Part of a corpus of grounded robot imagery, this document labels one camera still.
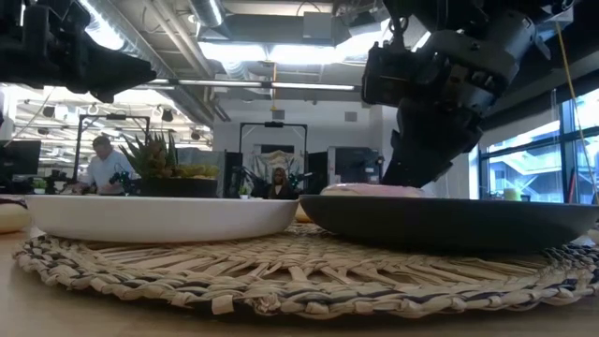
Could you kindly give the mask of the black computer monitor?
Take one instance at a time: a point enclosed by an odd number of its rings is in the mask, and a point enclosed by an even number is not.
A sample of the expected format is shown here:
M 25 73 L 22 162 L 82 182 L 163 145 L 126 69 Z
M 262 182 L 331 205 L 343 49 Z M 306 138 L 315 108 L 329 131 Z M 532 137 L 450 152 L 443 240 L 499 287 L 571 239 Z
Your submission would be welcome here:
M 0 140 L 0 175 L 37 175 L 39 140 Z

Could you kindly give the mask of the black round plate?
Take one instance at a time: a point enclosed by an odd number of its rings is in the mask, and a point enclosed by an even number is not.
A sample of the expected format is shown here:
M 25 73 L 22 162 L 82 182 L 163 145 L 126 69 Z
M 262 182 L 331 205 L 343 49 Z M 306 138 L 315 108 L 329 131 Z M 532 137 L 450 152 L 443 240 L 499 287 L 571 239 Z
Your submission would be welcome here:
M 571 242 L 599 206 L 504 200 L 306 195 L 313 222 L 341 237 L 397 249 L 532 252 Z

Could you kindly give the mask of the pale draped cloth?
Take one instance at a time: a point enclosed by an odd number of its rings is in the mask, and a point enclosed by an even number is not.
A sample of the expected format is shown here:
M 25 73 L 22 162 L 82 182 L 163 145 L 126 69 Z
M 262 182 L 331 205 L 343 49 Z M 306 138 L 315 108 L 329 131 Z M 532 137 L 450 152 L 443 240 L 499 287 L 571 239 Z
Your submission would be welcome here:
M 247 173 L 252 181 L 253 189 L 251 196 L 254 198 L 269 199 L 268 193 L 272 182 L 272 174 L 276 168 L 283 168 L 291 188 L 294 190 L 295 198 L 298 198 L 299 177 L 303 173 L 304 159 L 300 155 L 288 154 L 277 150 L 268 154 L 256 154 L 253 156 L 252 166 Z

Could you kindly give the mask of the long ceiling light bar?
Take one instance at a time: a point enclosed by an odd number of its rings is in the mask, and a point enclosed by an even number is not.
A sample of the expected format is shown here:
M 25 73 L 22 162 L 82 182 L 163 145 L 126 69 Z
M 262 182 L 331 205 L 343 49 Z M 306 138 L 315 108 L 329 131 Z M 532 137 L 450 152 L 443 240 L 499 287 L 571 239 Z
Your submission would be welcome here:
M 348 84 L 325 84 L 312 82 L 288 82 L 288 81 L 224 81 L 224 80 L 175 80 L 157 79 L 149 81 L 153 86 L 210 86 L 224 88 L 250 88 L 250 89 L 297 89 L 297 90 L 323 90 L 356 92 L 359 87 Z

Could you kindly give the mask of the pink frosted donut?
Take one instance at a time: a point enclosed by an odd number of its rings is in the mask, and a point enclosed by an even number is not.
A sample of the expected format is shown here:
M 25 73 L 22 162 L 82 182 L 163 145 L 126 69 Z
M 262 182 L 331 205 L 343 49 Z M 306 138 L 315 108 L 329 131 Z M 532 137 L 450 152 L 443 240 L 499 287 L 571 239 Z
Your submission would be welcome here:
M 426 198 L 429 194 L 421 189 L 410 186 L 393 186 L 367 183 L 339 183 L 327 186 L 321 196 L 369 196 L 369 197 L 398 197 Z

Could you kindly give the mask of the seated person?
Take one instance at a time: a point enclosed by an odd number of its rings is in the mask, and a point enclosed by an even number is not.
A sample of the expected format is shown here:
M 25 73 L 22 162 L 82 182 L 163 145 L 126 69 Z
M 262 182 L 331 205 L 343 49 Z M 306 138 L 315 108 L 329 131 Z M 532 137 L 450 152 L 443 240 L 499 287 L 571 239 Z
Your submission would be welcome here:
M 268 193 L 269 199 L 294 199 L 294 190 L 291 188 L 283 168 L 276 168 L 272 174 L 272 182 Z

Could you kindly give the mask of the silver ventilation duct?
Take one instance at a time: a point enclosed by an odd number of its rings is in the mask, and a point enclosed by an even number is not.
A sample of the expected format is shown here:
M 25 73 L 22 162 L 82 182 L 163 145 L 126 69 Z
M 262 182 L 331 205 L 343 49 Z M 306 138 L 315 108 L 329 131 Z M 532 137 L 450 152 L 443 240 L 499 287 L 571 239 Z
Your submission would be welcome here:
M 105 22 L 123 41 L 123 51 L 149 61 L 158 79 L 176 79 L 177 75 L 165 60 L 154 50 L 125 15 L 111 0 L 80 0 L 101 22 Z M 218 106 L 203 98 L 206 93 L 196 94 L 190 88 L 176 85 L 174 89 L 157 89 L 170 98 L 175 106 L 193 122 L 213 126 L 215 121 L 224 122 L 226 117 Z

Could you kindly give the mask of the succulent plant in black pot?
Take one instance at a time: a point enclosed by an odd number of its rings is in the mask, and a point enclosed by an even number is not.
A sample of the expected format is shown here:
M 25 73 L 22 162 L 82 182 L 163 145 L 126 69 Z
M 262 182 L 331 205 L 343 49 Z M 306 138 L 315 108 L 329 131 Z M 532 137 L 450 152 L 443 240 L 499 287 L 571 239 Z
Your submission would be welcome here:
M 219 168 L 207 164 L 181 164 L 174 138 L 147 134 L 146 140 L 127 139 L 120 145 L 135 172 L 139 196 L 165 198 L 216 198 Z

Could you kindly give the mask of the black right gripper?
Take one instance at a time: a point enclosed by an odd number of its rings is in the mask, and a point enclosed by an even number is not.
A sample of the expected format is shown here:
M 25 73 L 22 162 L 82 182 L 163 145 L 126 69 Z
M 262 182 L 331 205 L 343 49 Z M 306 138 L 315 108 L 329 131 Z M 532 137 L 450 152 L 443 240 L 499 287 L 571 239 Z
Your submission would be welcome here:
M 536 40 L 529 17 L 505 11 L 483 26 L 481 37 L 441 30 L 416 51 L 406 49 L 400 37 L 374 44 L 361 98 L 370 105 L 399 106 L 383 184 L 435 182 L 453 159 L 470 152 L 482 137 L 478 114 L 504 94 Z

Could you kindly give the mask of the standing person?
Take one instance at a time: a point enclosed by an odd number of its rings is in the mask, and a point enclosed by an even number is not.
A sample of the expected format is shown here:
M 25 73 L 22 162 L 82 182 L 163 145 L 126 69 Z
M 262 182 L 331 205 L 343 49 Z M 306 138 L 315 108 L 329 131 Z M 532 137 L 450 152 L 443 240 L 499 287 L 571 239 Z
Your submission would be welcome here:
M 98 195 L 123 195 L 122 184 L 118 181 L 112 183 L 110 179 L 115 173 L 125 172 L 129 177 L 136 173 L 127 157 L 115 151 L 110 140 L 105 136 L 98 136 L 93 140 L 93 149 L 95 156 L 91 159 L 86 175 L 72 187 L 72 191 L 81 195 L 85 188 L 94 184 Z

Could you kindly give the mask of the round woven straw placemat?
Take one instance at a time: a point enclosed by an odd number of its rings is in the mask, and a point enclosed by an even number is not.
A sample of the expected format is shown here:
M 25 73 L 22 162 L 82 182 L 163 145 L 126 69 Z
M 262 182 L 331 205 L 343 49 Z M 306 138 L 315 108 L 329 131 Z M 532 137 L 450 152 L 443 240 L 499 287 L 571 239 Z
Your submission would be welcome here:
M 294 225 L 261 238 L 197 243 L 90 242 L 40 235 L 14 259 L 48 286 L 224 315 L 420 318 L 527 311 L 599 296 L 599 246 L 525 255 L 436 256 L 369 247 Z

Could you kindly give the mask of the small bowl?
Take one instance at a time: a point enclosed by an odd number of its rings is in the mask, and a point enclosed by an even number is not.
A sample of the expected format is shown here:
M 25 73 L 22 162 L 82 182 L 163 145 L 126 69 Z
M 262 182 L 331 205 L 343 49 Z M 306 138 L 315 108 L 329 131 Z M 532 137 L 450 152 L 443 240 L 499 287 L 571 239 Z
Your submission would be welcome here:
M 23 199 L 0 198 L 0 234 L 8 234 L 29 227 L 32 216 Z

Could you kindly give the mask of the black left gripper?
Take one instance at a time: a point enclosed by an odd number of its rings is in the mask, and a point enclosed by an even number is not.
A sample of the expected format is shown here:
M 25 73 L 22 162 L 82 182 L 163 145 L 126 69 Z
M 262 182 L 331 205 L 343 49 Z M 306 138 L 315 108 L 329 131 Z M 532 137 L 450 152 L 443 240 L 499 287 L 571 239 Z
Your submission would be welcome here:
M 75 94 L 90 94 L 112 103 L 114 97 L 156 79 L 150 62 L 108 49 L 86 49 L 60 64 L 63 85 Z

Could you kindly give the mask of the black cabinet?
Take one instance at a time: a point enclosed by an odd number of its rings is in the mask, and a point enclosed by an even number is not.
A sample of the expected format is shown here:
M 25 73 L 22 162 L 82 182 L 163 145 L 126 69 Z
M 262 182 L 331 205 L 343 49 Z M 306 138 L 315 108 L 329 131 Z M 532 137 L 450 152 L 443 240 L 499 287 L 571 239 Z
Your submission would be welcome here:
M 328 182 L 379 184 L 384 158 L 368 147 L 329 147 Z

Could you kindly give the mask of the white round plate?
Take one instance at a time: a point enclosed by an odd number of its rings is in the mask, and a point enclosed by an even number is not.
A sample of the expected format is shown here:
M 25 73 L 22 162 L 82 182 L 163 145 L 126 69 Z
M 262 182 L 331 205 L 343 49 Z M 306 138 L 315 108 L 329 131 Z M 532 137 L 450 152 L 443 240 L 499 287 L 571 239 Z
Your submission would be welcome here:
M 294 220 L 296 200 L 32 195 L 34 225 L 100 242 L 214 242 L 266 236 Z

